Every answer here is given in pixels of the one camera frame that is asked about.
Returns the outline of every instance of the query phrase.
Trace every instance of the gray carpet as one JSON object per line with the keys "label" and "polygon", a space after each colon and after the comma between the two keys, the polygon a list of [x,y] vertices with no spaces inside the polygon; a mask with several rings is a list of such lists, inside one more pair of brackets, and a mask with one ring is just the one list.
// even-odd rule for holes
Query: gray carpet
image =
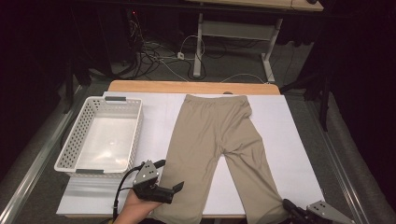
{"label": "gray carpet", "polygon": [[[200,81],[219,82],[236,74],[253,74],[265,80],[260,58],[262,49],[265,49],[264,43],[257,43],[254,48],[229,48],[224,56],[219,59],[213,59],[214,56],[220,56],[224,52],[219,49],[219,46],[207,44],[206,53],[212,56],[212,58],[204,57],[203,62],[205,64],[206,77]],[[292,44],[276,46],[270,61],[273,66],[277,86],[282,87],[295,80],[309,50],[310,46],[300,46],[299,48],[294,48]],[[182,78],[175,75],[177,73],[188,81],[191,81],[187,76],[187,72],[189,71],[188,63],[169,63],[168,66],[169,68],[162,64],[154,72],[139,79],[183,81]],[[100,77],[100,75],[93,78],[95,81],[88,88],[85,97],[102,95],[103,91],[106,91],[108,87],[109,81],[105,78]],[[258,78],[251,75],[232,77],[227,81],[243,83],[261,82]],[[332,160],[329,158],[326,141],[323,139],[321,129],[317,125],[318,119],[315,118],[315,114],[312,114],[312,106],[315,107],[317,103],[305,102],[302,93],[303,91],[287,92],[286,99],[308,158],[318,178],[319,185],[329,204],[353,218],[354,212],[351,209],[353,206],[348,203],[345,190],[340,187],[342,185],[340,185],[338,176],[335,174]],[[385,201],[378,185],[375,183],[359,151],[351,140],[347,127],[342,121],[332,97],[329,105],[329,131],[327,135],[331,139],[333,148],[339,156],[352,186],[356,190],[356,195],[369,223],[396,223],[395,213]],[[64,108],[65,100],[63,99],[15,161],[12,169],[2,181],[0,185],[1,210],[6,207],[15,189],[28,171],[30,164],[35,159],[35,156],[56,129],[62,118]],[[16,223],[100,223],[104,220],[103,218],[74,219],[60,217],[55,214],[68,181],[67,175],[57,173],[53,169],[60,150],[60,146],[55,147],[46,168],[35,184],[24,207],[21,209]]]}

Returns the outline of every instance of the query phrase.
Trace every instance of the pant leg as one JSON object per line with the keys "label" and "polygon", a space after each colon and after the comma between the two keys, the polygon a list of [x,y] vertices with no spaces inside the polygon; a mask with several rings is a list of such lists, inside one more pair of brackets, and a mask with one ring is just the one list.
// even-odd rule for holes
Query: pant leg
{"label": "pant leg", "polygon": [[184,181],[171,204],[163,204],[153,217],[169,224],[195,224],[202,218],[220,151],[216,141],[213,103],[187,96],[177,117],[160,185],[172,188]]}
{"label": "pant leg", "polygon": [[247,214],[247,223],[279,223],[287,218],[265,156],[262,138],[249,116],[248,99],[224,118],[221,145]]}

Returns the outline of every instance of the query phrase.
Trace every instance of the white basket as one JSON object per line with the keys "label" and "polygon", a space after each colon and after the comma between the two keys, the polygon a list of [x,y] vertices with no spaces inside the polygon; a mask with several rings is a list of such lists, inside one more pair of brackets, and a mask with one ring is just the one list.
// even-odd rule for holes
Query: white basket
{"label": "white basket", "polygon": [[133,167],[142,100],[88,97],[54,168],[70,176],[123,177]]}

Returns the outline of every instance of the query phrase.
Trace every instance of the white tabletop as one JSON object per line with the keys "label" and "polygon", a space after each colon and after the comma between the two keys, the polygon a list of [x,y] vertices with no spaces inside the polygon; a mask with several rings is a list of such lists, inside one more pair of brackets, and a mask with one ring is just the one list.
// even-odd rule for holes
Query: white tabletop
{"label": "white tabletop", "polygon": [[[134,163],[137,166],[146,160],[164,160],[185,94],[108,91],[104,96],[142,99],[144,119]],[[262,136],[280,196],[302,208],[324,200],[284,96],[249,95],[247,98],[252,108],[251,120]],[[132,186],[134,176],[135,174],[131,175],[132,178],[124,183],[124,187]],[[68,217],[111,216],[119,183],[120,179],[71,177],[57,214]],[[126,193],[125,190],[120,195],[120,209]],[[229,217],[244,214],[225,159],[221,157],[213,177],[204,216]]]}

